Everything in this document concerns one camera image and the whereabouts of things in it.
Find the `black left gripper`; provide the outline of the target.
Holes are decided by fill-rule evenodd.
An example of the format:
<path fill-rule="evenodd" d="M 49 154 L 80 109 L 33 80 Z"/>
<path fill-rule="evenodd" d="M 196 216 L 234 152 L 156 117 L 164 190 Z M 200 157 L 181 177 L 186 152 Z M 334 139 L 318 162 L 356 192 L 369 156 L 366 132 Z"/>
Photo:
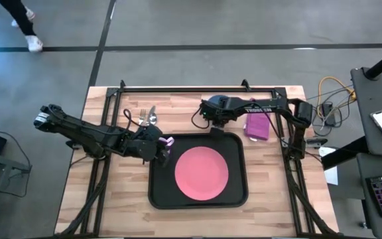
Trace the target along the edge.
<path fill-rule="evenodd" d="M 163 132 L 155 125 L 140 127 L 125 142 L 124 156 L 139 158 L 144 162 L 159 158 L 159 164 L 166 167 L 170 159 L 170 151 L 163 149 L 161 143 L 167 143 L 167 139 L 162 135 Z"/>

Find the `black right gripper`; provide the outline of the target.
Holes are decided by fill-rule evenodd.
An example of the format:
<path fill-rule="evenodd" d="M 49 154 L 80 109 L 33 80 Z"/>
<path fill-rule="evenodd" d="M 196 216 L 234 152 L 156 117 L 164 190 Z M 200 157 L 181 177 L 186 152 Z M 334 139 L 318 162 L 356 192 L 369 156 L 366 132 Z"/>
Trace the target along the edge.
<path fill-rule="evenodd" d="M 223 137 L 225 125 L 229 121 L 236 121 L 241 112 L 235 106 L 231 106 L 233 98 L 218 98 L 215 104 L 209 100 L 202 100 L 200 103 L 200 115 L 212 123 L 210 135 L 212 137 Z"/>

